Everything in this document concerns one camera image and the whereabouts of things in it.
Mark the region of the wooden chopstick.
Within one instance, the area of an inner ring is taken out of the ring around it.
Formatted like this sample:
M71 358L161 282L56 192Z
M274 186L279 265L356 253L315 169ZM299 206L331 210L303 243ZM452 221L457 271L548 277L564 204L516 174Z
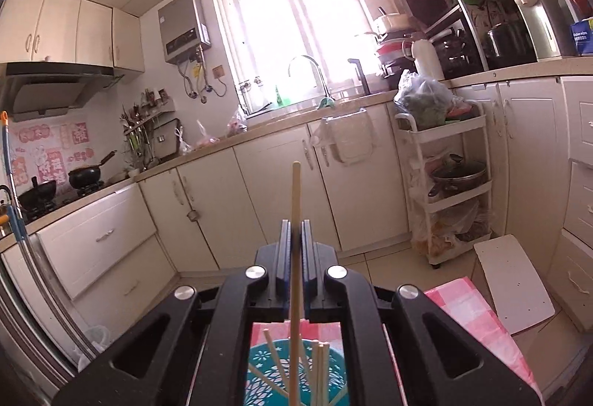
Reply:
M281 387L279 387L276 383L274 383L274 381L271 381L271 379L267 378L267 376L264 376L264 373L260 372L260 370L257 369L256 366L253 366L252 364L248 364L247 368L250 373L253 373L253 375L257 376L257 378L259 380L264 382L264 384L267 385L268 387L271 387L271 389L274 390L276 393L280 394L284 398L287 398L287 399L289 398L289 394L287 391L285 391L284 389L281 389Z
M324 376L325 376L325 344L317 343L317 359L316 359L316 405L323 405L324 397Z
M289 296L289 399L288 404L298 406L299 401L299 321L301 320L301 164L291 167L291 295Z
M319 380L319 354L321 345L318 341L312 341L312 363L309 369L309 386L311 386L311 405L318 405L318 380Z
M286 376L284 366L282 366L281 359L279 359L279 356L275 349L274 340L271 338L271 332L269 331L269 329L264 329L264 338L266 340L268 351L271 352L271 358L274 360L274 365L276 366L278 375L281 377L282 385L284 385L284 391L288 393L288 377Z
M347 393L348 386L345 385L338 393L336 393L333 399L329 402L329 406L337 406L338 403L347 395Z
M319 403L322 406L329 405L329 358L330 345L323 343L321 345L321 380L319 381Z

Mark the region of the blue perforated plastic basket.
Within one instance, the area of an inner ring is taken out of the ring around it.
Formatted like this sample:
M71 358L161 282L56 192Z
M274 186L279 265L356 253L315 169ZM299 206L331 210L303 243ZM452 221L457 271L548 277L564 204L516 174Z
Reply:
M278 339L274 340L275 349L281 359L281 364L284 366L286 376L288 377L289 369L289 340ZM302 345L305 349L305 359L307 366L311 369L312 363L312 340L303 340ZM271 352L268 351L266 341L262 344L253 346L250 349L248 363L256 366L264 376L274 381L281 389L281 377L278 375L274 360L271 358ZM298 367L298 381L299 400L302 405L311 405L311 386L309 386L309 369L305 369L303 363ZM348 386L346 365L343 355L330 346L329 358L329 402L345 385ZM268 387L257 376L250 373L247 368L247 376L245 383L244 405L288 405L288 399L276 393L271 387ZM339 406L350 405L349 393L338 403Z

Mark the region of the pink checkered tablecloth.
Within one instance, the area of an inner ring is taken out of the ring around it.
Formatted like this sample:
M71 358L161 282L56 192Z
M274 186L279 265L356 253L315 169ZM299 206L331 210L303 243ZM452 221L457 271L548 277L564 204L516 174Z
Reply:
M481 293L467 277L452 280L439 285L425 293L448 313L455 321L490 350L497 359L516 373L535 391L540 388L535 376L519 346L498 319L494 310L487 304ZM288 339L289 323L262 324L253 326L250 349L265 341L264 329L269 329L273 340ZM302 340L312 340L327 343L338 350L343 356L341 327L337 323L312 324L301 321Z

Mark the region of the white board on floor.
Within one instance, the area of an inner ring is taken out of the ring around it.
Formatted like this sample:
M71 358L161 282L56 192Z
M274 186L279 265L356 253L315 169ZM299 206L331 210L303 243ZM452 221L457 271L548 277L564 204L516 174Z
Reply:
M494 308L514 335L555 315L555 308L532 261L511 234L478 242L476 251Z

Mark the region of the white rolling shelf cart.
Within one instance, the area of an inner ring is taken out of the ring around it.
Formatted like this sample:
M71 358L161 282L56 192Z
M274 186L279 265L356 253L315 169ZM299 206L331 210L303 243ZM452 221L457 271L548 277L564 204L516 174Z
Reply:
M438 268L490 239L490 143L483 105L421 130L409 113L393 117L406 191L412 247Z

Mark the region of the black frying pan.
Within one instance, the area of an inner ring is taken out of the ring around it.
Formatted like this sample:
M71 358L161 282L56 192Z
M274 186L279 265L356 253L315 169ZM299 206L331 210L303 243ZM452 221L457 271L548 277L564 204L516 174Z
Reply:
M82 189L85 187L89 187L90 185L95 185L100 180L100 172L102 172L102 167L107 162L110 161L114 156L116 156L117 151L112 150L109 154L103 157L96 165L89 165L84 167L76 168L75 170L68 172L68 182L69 185L76 189Z

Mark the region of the white hanging trash bin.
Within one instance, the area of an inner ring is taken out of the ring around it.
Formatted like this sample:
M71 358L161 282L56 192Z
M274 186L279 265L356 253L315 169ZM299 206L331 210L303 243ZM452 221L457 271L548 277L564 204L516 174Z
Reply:
M365 108L347 115L323 118L317 140L318 147L333 147L337 160L345 165L367 160L376 146L374 125Z

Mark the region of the black wok on stove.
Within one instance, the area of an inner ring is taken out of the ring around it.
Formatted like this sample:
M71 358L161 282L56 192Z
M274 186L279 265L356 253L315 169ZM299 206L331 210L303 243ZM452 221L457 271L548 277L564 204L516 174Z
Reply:
M18 201L24 209L39 207L45 202L52 202L56 194L56 181L39 182L36 176L31 178L32 187L18 196Z

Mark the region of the plastic bag of vegetables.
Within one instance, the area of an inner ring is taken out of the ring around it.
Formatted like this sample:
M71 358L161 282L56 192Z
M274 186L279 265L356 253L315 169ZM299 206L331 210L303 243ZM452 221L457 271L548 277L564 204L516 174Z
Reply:
M404 70L394 104L398 111L414 118L419 130L426 130L445 124L453 94L438 80Z

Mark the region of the white thermos jug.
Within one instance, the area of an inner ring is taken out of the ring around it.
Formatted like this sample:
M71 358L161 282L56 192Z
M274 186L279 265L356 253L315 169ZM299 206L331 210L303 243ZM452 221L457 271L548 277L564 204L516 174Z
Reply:
M411 46L412 59L417 73L433 80L443 80L444 71L434 45L428 39L414 40Z

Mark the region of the range hood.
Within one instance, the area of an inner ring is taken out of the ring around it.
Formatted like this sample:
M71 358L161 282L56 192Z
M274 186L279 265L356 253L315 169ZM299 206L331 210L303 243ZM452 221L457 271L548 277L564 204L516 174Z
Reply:
M2 63L1 110L14 122L63 116L123 77L113 67L83 63Z

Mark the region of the grey gas water heater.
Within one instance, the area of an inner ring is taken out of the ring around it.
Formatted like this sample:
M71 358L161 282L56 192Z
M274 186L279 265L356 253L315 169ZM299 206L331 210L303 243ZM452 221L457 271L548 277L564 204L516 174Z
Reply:
M172 0L158 10L158 19L167 63L201 60L211 48L201 0Z

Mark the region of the white electric kettle pot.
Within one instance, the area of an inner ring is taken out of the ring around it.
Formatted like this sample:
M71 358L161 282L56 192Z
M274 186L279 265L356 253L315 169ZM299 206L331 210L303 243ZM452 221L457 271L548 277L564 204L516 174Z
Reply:
M570 26L558 0L514 0L539 62L574 56Z

